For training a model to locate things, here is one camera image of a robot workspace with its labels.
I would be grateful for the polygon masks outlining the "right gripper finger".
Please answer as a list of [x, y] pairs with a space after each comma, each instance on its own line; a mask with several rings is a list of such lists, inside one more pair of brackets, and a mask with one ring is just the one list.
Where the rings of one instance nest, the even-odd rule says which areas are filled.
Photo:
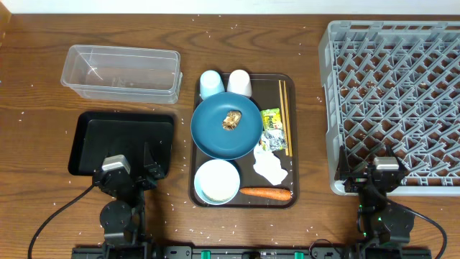
[[351, 175], [348, 158], [346, 156], [346, 148], [342, 145], [339, 149], [339, 162], [337, 165], [335, 180], [346, 180]]
[[408, 171], [402, 160], [394, 153], [389, 145], [386, 146], [386, 155], [391, 158], [393, 170]]

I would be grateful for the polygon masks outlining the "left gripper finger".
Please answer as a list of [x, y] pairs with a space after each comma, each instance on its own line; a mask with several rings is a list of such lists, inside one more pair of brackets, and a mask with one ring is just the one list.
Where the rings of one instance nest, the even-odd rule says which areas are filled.
[[109, 157], [124, 154], [124, 140], [116, 139], [109, 146]]
[[165, 170], [155, 160], [155, 157], [150, 149], [148, 142], [144, 144], [144, 169], [148, 172], [148, 175], [154, 180], [160, 180], [165, 178]]

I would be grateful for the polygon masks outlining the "dark blue plate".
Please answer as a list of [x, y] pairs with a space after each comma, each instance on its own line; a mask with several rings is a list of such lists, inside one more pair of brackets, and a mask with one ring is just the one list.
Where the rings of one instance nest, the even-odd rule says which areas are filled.
[[[223, 122], [229, 112], [241, 113], [233, 130]], [[196, 146], [212, 158], [235, 160], [250, 153], [263, 131], [262, 117], [257, 105], [249, 98], [223, 92], [202, 101], [193, 112], [190, 131]]]

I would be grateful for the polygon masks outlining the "orange carrot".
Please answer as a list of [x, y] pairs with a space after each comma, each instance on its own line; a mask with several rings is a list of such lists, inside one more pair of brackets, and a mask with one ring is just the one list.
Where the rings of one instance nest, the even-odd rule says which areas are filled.
[[290, 191], [282, 188], [241, 188], [239, 190], [242, 194], [248, 196], [257, 196], [266, 199], [273, 199], [278, 201], [289, 201], [291, 200], [292, 194]]

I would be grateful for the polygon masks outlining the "brown food scrap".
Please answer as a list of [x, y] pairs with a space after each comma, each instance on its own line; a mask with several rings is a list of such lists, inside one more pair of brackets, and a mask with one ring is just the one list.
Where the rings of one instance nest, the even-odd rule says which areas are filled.
[[239, 121], [242, 118], [240, 111], [230, 111], [227, 113], [226, 118], [223, 120], [222, 126], [225, 130], [235, 130], [239, 125]]

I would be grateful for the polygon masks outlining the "green snack wrapper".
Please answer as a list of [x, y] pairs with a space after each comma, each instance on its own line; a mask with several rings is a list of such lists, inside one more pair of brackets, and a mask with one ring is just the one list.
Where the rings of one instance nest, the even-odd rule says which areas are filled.
[[282, 130], [283, 124], [279, 108], [265, 109], [261, 112], [264, 130]]

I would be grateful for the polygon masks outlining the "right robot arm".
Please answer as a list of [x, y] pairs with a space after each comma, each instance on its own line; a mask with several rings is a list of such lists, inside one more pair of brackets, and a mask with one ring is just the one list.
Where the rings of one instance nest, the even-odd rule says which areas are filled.
[[391, 205], [387, 194], [399, 187], [407, 173], [406, 167], [385, 147], [385, 155], [377, 156], [357, 173], [351, 170], [346, 148], [340, 147], [336, 180], [341, 180], [344, 191], [359, 195], [356, 227], [364, 239], [349, 248], [349, 258], [365, 258], [389, 253], [402, 256], [402, 245], [410, 242], [410, 231], [415, 216], [397, 205]]

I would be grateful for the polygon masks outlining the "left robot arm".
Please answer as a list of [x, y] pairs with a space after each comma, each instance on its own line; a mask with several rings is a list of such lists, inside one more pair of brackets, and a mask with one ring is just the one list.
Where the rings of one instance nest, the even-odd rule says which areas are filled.
[[103, 159], [101, 168], [93, 174], [93, 185], [114, 200], [100, 213], [104, 229], [103, 252], [128, 256], [139, 253], [147, 258], [152, 254], [152, 238], [146, 235], [145, 191], [157, 187], [157, 181], [165, 177], [165, 171], [155, 160], [150, 144], [144, 144], [142, 167], [135, 171], [124, 155]]

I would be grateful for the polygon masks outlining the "black waste tray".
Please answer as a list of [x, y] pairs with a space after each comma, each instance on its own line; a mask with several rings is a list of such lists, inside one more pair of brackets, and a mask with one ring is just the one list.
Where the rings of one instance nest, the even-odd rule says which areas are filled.
[[124, 140], [124, 156], [135, 171], [142, 167], [144, 144], [149, 143], [155, 160], [168, 174], [174, 135], [174, 120], [167, 114], [84, 112], [78, 118], [68, 171], [74, 176], [92, 176], [116, 139]]

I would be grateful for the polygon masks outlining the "grey dishwasher rack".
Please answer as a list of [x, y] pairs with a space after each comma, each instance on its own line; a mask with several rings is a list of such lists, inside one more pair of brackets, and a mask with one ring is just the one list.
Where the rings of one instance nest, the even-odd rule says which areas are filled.
[[398, 196], [459, 195], [459, 23], [328, 24], [318, 46], [329, 185], [346, 160], [361, 173], [391, 147], [407, 174]]

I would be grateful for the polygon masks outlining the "left wooden chopstick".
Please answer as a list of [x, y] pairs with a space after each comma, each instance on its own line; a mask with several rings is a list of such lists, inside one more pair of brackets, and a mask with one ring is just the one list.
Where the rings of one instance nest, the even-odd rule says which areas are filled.
[[284, 137], [285, 137], [285, 143], [286, 143], [286, 148], [285, 148], [285, 154], [286, 156], [290, 155], [289, 151], [289, 145], [288, 145], [288, 134], [286, 132], [287, 126], [285, 123], [285, 110], [284, 110], [284, 97], [282, 93], [282, 82], [281, 80], [278, 81], [279, 85], [279, 94], [280, 94], [280, 113], [281, 113], [281, 120], [282, 120], [282, 127], [283, 127], [283, 132], [284, 132]]

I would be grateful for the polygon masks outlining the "wooden chopstick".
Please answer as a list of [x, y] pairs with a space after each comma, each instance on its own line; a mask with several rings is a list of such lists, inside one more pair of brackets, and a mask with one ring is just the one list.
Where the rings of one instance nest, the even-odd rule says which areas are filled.
[[284, 132], [284, 137], [285, 137], [285, 143], [286, 143], [286, 148], [285, 148], [285, 154], [286, 156], [290, 155], [289, 151], [289, 145], [288, 145], [288, 134], [286, 132], [287, 126], [285, 123], [285, 110], [284, 110], [284, 97], [282, 93], [282, 82], [281, 80], [278, 81], [279, 85], [279, 94], [280, 94], [280, 113], [281, 113], [281, 120], [282, 120], [282, 127], [283, 127], [283, 132]]
[[291, 136], [291, 126], [290, 126], [290, 111], [288, 103], [288, 92], [286, 87], [286, 81], [283, 81], [283, 91], [285, 97], [285, 119], [286, 119], [286, 129], [287, 129], [287, 138], [288, 138], [288, 152], [289, 156], [293, 156], [293, 146], [292, 146], [292, 136]]

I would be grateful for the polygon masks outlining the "crumpled white napkin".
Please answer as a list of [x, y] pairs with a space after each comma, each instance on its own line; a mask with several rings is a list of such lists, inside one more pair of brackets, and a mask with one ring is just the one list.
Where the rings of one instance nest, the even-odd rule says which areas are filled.
[[263, 150], [261, 145], [254, 148], [255, 163], [253, 169], [266, 178], [273, 186], [280, 185], [288, 172], [281, 167], [281, 162], [273, 152]]

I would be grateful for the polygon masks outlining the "clear plastic bin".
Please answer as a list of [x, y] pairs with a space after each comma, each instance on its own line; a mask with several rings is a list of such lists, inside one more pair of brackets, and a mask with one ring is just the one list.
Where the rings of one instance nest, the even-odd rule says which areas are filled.
[[174, 104], [182, 77], [174, 50], [74, 45], [60, 82], [85, 99]]

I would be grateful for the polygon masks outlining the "right wooden chopstick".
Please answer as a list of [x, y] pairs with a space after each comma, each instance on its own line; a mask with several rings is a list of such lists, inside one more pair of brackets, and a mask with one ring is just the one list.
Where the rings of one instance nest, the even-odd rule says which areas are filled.
[[283, 91], [285, 97], [285, 119], [286, 119], [286, 129], [287, 129], [287, 138], [288, 138], [288, 152], [289, 156], [293, 156], [293, 146], [292, 146], [292, 136], [291, 136], [291, 126], [290, 126], [290, 111], [288, 103], [288, 92], [286, 87], [286, 81], [283, 81]]

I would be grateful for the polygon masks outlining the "brown serving tray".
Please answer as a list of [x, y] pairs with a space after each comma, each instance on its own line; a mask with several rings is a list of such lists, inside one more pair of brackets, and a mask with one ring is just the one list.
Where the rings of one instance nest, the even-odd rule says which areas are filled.
[[[289, 201], [278, 201], [257, 196], [248, 196], [240, 192], [228, 203], [222, 205], [223, 208], [266, 208], [266, 209], [286, 209], [298, 200], [299, 191], [299, 172], [298, 172], [298, 134], [295, 110], [295, 84], [292, 79], [281, 73], [273, 74], [251, 74], [252, 97], [251, 100], [260, 110], [278, 108], [281, 104], [280, 93], [287, 94], [287, 107], [289, 108], [289, 128], [290, 128], [290, 154], [278, 150], [274, 155], [280, 159], [280, 164], [287, 171], [286, 178], [279, 185], [280, 188], [291, 192], [292, 198]], [[254, 146], [244, 144], [234, 150], [230, 150], [227, 155], [218, 155], [213, 150], [202, 151], [201, 146], [194, 144], [191, 150], [190, 159], [190, 183], [189, 196], [191, 201], [200, 207], [210, 207], [211, 205], [200, 198], [197, 188], [194, 185], [197, 170], [207, 161], [212, 159], [223, 159], [229, 161], [236, 167], [240, 175], [241, 187], [260, 187], [270, 188], [269, 181], [256, 173], [253, 169], [255, 163]]]

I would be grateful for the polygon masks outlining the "light blue cup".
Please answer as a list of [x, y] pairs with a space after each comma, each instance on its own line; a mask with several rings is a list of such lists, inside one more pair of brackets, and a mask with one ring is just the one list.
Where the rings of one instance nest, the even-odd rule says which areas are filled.
[[202, 100], [221, 92], [225, 92], [225, 90], [220, 74], [213, 70], [202, 73], [200, 77], [200, 97]]

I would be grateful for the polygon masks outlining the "pink cup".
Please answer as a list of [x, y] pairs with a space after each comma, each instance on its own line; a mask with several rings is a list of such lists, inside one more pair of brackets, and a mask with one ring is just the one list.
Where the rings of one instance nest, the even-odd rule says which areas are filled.
[[233, 71], [229, 76], [226, 90], [250, 98], [252, 96], [252, 85], [249, 74], [244, 70]]

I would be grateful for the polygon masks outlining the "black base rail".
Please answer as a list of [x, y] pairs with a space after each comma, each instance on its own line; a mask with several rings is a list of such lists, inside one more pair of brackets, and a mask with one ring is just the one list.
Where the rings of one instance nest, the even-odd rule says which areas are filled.
[[[151, 258], [159, 259], [308, 259], [308, 258], [353, 258], [353, 255], [340, 255], [332, 247], [314, 247], [310, 250], [300, 249], [223, 249], [223, 248], [192, 248], [188, 246], [164, 247], [161, 252], [154, 252]], [[74, 248], [72, 259], [100, 258], [146, 258], [141, 250], [128, 253], [105, 253], [101, 247]]]

